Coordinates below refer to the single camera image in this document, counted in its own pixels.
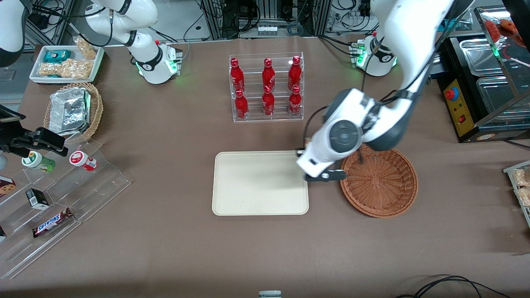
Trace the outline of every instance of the yellow control panel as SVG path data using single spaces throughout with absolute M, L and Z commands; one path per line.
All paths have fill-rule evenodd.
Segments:
M 471 119 L 471 114 L 467 109 L 464 97 L 462 96 L 462 91 L 456 80 L 445 88 L 444 97 L 447 101 L 449 111 L 451 112 L 451 117 L 453 117 L 458 136 L 461 137 L 473 129 L 475 123 L 473 123 L 473 119 Z

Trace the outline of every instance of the brown tablecloth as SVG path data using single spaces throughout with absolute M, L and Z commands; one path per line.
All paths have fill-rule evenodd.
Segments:
M 419 177 L 405 214 L 370 218 L 338 183 L 313 183 L 305 215 L 219 217 L 211 211 L 216 154 L 293 150 L 305 123 L 233 123 L 228 56 L 303 51 L 306 120 L 340 90 L 360 87 L 361 72 L 317 38 L 194 43 L 182 75 L 162 85 L 138 75 L 126 48 L 106 51 L 97 85 L 104 112 L 93 138 L 133 182 L 13 280 L 0 281 L 9 291 L 2 296 L 256 297 L 279 289 L 284 297 L 394 297 L 437 274 L 530 295 L 529 229 L 502 172 L 528 154 L 504 142 L 458 144 L 436 84 L 397 147 Z M 400 78 L 399 66 L 367 77 L 366 92 L 380 98 Z M 42 124 L 57 89 L 29 83 L 25 127 Z M 20 159 L 9 158 L 10 170 L 19 170 Z M 445 284 L 433 292 L 474 291 Z

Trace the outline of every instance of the round wicker basket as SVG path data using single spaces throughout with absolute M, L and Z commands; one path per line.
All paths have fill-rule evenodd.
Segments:
M 348 175 L 340 181 L 344 195 L 359 211 L 373 217 L 404 213 L 418 194 L 418 176 L 412 164 L 395 149 L 374 151 L 363 145 L 344 160 L 342 169 Z
M 98 129 L 101 115 L 103 114 L 103 102 L 98 90 L 91 83 L 72 83 L 63 86 L 61 90 L 73 87 L 85 87 L 90 93 L 90 127 L 83 133 L 83 137 L 88 140 Z M 46 128 L 50 126 L 50 110 L 51 101 L 48 104 L 46 114 L 44 115 L 44 127 Z

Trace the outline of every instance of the red bottle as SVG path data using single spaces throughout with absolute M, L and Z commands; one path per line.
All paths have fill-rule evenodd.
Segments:
M 243 77 L 243 70 L 239 67 L 239 61 L 237 58 L 230 59 L 230 78 L 235 89 L 241 89 L 245 91 L 245 78 Z
M 289 82 L 287 83 L 287 87 L 289 88 L 289 90 L 293 90 L 293 86 L 298 85 L 300 83 L 301 77 L 302 68 L 300 67 L 300 56 L 294 56 L 293 64 L 289 69 Z
M 293 86 L 293 93 L 289 96 L 289 108 L 287 112 L 291 117 L 300 114 L 300 105 L 302 104 L 302 96 L 300 95 L 300 86 Z
M 247 120 L 249 118 L 249 103 L 243 96 L 241 88 L 235 91 L 235 110 L 239 119 Z
M 274 95 L 272 95 L 272 90 L 270 86 L 263 86 L 263 96 L 261 97 L 263 101 L 263 114 L 265 116 L 274 115 Z
M 274 69 L 272 69 L 272 60 L 270 58 L 265 58 L 263 64 L 265 65 L 263 73 L 261 74 L 261 77 L 263 78 L 263 86 L 270 86 L 271 90 L 274 92 L 275 73 Z

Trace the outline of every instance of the emergency stop button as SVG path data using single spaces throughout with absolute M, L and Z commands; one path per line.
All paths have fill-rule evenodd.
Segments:
M 453 87 L 445 92 L 445 98 L 447 100 L 455 101 L 458 98 L 458 89 Z

